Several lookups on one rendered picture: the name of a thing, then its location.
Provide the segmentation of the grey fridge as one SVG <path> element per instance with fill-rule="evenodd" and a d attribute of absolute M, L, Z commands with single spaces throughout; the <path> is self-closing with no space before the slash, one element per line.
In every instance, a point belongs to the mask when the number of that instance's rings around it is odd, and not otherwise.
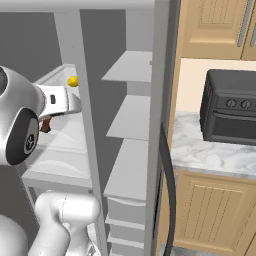
<path fill-rule="evenodd" d="M 0 0 L 0 12 L 53 13 L 60 51 L 73 58 L 36 84 L 64 86 L 82 105 L 50 117 L 26 159 L 30 197 L 94 196 L 101 255 L 144 256 L 155 0 Z"/>

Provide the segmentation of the tan lower cupboard door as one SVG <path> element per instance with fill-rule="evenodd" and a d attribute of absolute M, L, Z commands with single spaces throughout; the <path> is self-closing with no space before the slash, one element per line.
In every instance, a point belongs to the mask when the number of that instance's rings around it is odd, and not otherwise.
<path fill-rule="evenodd" d="M 256 180 L 176 173 L 174 245 L 221 256 L 256 256 Z"/>

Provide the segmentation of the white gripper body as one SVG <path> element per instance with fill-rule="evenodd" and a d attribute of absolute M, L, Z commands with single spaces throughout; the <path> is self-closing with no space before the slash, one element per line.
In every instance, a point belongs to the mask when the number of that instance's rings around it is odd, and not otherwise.
<path fill-rule="evenodd" d="M 66 103 L 67 103 L 67 110 L 65 111 L 65 113 L 66 114 L 80 113 L 82 111 L 80 98 L 68 90 L 65 90 L 65 92 L 66 92 Z"/>

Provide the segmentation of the grey fridge door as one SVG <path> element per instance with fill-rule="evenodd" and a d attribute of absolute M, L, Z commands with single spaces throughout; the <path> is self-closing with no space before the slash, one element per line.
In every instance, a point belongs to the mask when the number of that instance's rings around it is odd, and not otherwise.
<path fill-rule="evenodd" d="M 155 256 L 162 180 L 160 126 L 168 138 L 181 0 L 155 0 L 144 256 Z"/>

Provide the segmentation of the brown chicken drumstick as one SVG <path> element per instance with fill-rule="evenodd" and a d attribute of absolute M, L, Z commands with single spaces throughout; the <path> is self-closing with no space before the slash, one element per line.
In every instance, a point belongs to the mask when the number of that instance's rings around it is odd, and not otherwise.
<path fill-rule="evenodd" d="M 41 132 L 48 133 L 51 131 L 50 128 L 50 119 L 45 119 L 42 123 L 42 127 L 40 129 Z"/>

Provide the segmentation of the black toaster oven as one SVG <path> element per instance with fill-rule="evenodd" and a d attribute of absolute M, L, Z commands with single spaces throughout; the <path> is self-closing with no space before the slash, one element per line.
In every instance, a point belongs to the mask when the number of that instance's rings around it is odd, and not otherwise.
<path fill-rule="evenodd" d="M 256 146 L 256 71 L 208 70 L 199 121 L 205 141 Z"/>

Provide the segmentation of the tan upper cupboard door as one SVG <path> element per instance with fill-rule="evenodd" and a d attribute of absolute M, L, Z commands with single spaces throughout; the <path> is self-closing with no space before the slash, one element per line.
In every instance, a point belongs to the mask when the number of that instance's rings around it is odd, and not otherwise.
<path fill-rule="evenodd" d="M 247 5 L 248 0 L 188 0 L 182 56 L 239 59 Z"/>
<path fill-rule="evenodd" d="M 256 0 L 253 5 L 253 10 L 252 10 L 249 27 L 246 35 L 246 40 L 245 40 L 243 51 L 242 51 L 242 56 L 241 56 L 242 60 L 256 61 L 256 42 L 253 48 L 250 47 L 250 40 L 252 37 L 255 23 L 256 23 Z"/>

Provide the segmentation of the tan cupboard door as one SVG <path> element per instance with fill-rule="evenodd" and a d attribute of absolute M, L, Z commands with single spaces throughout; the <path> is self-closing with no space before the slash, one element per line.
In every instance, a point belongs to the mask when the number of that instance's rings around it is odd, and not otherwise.
<path fill-rule="evenodd" d="M 253 5 L 253 10 L 252 10 L 249 27 L 246 35 L 246 40 L 245 40 L 243 51 L 242 51 L 242 56 L 241 56 L 242 60 L 256 61 L 256 42 L 253 48 L 250 47 L 250 40 L 252 37 L 255 23 L 256 23 L 256 0 Z"/>
<path fill-rule="evenodd" d="M 247 5 L 248 0 L 188 0 L 182 56 L 239 59 Z"/>
<path fill-rule="evenodd" d="M 256 180 L 176 173 L 174 245 L 221 256 L 256 256 Z"/>

